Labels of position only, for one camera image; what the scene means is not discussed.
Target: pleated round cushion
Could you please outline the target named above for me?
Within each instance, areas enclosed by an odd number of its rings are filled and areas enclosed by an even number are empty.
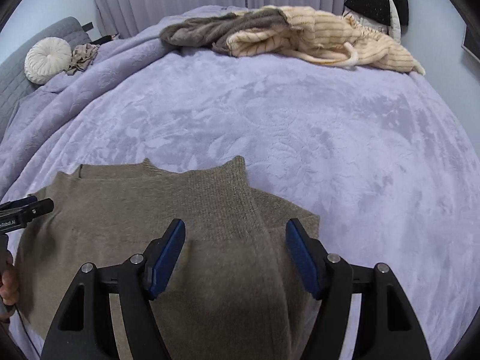
[[[34,84],[45,84],[54,75],[68,68],[71,49],[68,42],[60,38],[39,40],[25,58],[25,75]]]

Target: bed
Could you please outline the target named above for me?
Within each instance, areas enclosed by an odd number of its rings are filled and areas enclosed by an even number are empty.
[[[182,172],[241,155],[252,187],[320,214],[328,251],[352,264],[392,267],[432,358],[443,360],[480,298],[480,162],[463,128],[417,73],[278,55],[232,58],[158,39],[187,17],[233,10],[165,17],[102,45],[84,73],[58,74],[10,99],[16,111],[0,144],[2,201],[82,163],[148,157]],[[10,233],[13,253],[20,236]],[[354,298],[343,359],[351,358],[358,310]],[[10,330],[34,359],[18,317]]]

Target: quilted headboard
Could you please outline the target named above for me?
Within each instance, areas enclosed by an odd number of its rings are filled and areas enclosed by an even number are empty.
[[[28,50],[39,40],[49,36],[65,39],[72,49],[79,44],[91,42],[78,20],[75,17],[67,17],[39,32],[0,64],[0,140],[12,114],[16,112],[18,101],[38,88],[38,85],[27,80],[23,72]]]

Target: folded sweater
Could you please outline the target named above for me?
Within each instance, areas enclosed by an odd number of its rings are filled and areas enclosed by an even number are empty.
[[[181,174],[147,160],[80,166],[36,195],[51,197],[55,210],[25,230],[16,263],[20,310],[42,337],[83,263],[121,263],[181,218],[185,245],[152,302],[172,358],[278,360],[297,351],[311,303],[285,246],[285,223],[299,217],[316,236],[319,219],[249,188],[243,158]],[[119,354],[128,359],[118,299],[112,315]]]

